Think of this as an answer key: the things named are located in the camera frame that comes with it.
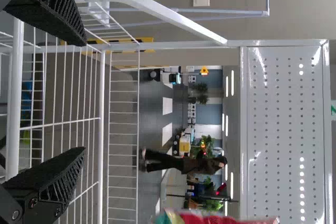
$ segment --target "shoe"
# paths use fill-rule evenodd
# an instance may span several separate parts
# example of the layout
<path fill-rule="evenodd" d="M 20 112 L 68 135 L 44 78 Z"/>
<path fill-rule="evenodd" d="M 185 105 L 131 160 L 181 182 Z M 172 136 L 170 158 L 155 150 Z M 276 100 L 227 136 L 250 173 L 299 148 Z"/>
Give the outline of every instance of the shoe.
<path fill-rule="evenodd" d="M 143 149 L 140 149 L 139 152 L 140 152 L 139 155 L 142 157 L 142 159 L 146 160 L 145 158 L 146 157 L 146 147 Z"/>

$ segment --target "yellow black caution tape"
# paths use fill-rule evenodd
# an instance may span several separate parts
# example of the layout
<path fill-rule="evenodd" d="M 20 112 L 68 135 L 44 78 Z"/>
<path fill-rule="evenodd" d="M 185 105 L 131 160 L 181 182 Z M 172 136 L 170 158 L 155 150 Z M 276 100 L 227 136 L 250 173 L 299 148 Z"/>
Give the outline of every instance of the yellow black caution tape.
<path fill-rule="evenodd" d="M 139 37 L 139 38 L 135 38 L 138 42 L 142 43 L 146 43 L 146 42 L 154 42 L 154 38 L 153 37 Z M 107 42 L 110 42 L 110 43 L 132 43 L 134 42 L 133 39 L 131 38 L 107 38 L 104 40 L 106 40 Z M 101 41 L 100 39 L 88 39 L 88 44 L 89 45 L 95 45 L 95 44 L 104 44 L 103 41 Z M 65 45 L 65 42 L 64 40 L 61 40 L 61 45 Z M 114 54 L 120 54 L 120 53 L 123 53 L 123 54 L 127 54 L 127 53 L 133 53 L 135 51 L 113 51 Z M 147 50 L 140 50 L 140 52 L 155 52 L 155 50 L 153 49 L 147 49 Z"/>

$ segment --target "green plant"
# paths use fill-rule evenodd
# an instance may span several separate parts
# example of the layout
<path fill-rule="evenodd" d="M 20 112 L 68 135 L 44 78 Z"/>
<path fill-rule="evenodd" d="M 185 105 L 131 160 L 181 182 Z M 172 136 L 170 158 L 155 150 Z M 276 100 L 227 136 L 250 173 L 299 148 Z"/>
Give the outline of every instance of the green plant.
<path fill-rule="evenodd" d="M 215 155 L 212 152 L 212 149 L 214 147 L 214 141 L 211 138 L 210 135 L 208 136 L 202 136 L 201 140 L 199 140 L 198 143 L 193 142 L 192 143 L 192 147 L 190 150 L 190 156 L 193 158 L 196 158 L 197 154 L 199 153 L 199 151 L 201 150 L 201 144 L 204 143 L 205 144 L 205 157 L 207 158 L 212 158 L 215 157 Z"/>
<path fill-rule="evenodd" d="M 199 84 L 193 85 L 192 89 L 197 90 L 201 94 L 204 94 L 208 92 L 208 85 L 205 82 L 201 82 Z"/>
<path fill-rule="evenodd" d="M 203 181 L 204 185 L 209 185 L 211 183 L 211 178 L 209 176 L 206 177 L 206 179 Z"/>
<path fill-rule="evenodd" d="M 202 105 L 206 105 L 209 101 L 209 98 L 206 94 L 201 94 L 197 97 L 197 101 Z"/>
<path fill-rule="evenodd" d="M 210 212 L 218 212 L 224 206 L 222 201 L 208 199 L 205 202 L 204 208 Z"/>

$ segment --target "yellow sign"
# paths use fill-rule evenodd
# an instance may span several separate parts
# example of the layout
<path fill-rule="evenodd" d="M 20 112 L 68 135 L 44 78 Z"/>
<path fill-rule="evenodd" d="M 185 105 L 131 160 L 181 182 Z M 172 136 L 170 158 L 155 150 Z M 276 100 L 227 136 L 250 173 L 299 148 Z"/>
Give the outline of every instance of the yellow sign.
<path fill-rule="evenodd" d="M 203 66 L 201 69 L 201 75 L 207 75 L 209 73 L 209 70 L 206 68 L 206 66 Z"/>

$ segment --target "black pants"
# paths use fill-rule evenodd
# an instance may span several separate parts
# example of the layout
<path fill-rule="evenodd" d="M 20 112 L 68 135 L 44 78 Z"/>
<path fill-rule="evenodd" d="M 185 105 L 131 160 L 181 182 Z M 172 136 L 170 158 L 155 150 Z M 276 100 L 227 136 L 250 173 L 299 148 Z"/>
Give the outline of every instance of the black pants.
<path fill-rule="evenodd" d="M 170 168 L 176 168 L 180 171 L 183 170 L 183 160 L 171 155 L 167 155 L 152 150 L 146 150 L 147 160 L 159 161 L 159 163 L 152 163 L 147 165 L 147 172 L 154 172 L 156 170 L 165 170 Z"/>

